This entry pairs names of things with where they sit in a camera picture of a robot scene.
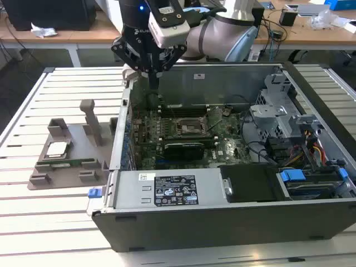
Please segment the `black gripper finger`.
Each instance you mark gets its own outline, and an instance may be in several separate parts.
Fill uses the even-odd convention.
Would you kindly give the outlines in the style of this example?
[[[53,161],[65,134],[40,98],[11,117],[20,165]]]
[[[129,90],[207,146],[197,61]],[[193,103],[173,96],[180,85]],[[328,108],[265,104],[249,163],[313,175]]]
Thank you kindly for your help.
[[[186,45],[178,44],[169,48],[158,48],[154,52],[154,89],[158,89],[162,74],[169,71],[186,50]]]
[[[111,50],[134,71],[139,71],[149,81],[150,89],[155,88],[155,74],[152,62],[146,52],[145,41],[142,37],[121,36],[115,39]]]

